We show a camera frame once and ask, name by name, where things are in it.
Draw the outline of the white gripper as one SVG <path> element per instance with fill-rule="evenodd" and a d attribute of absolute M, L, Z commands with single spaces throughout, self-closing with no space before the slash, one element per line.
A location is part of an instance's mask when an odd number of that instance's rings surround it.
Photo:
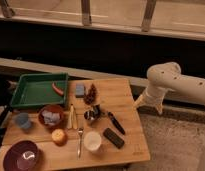
<path fill-rule="evenodd" d="M 135 100 L 134 107 L 152 106 L 159 114 L 163 112 L 163 100 L 167 93 L 166 88 L 148 85 L 140 96 Z"/>

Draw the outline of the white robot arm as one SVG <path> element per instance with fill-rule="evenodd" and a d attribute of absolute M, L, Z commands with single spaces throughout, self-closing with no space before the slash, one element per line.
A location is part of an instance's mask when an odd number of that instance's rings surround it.
<path fill-rule="evenodd" d="M 156 64 L 148 68 L 147 87 L 135 100 L 134 107 L 150 105 L 159 114 L 163 112 L 163 100 L 169 90 L 185 94 L 197 104 L 205 106 L 205 79 L 183 75 L 176 62 Z"/>

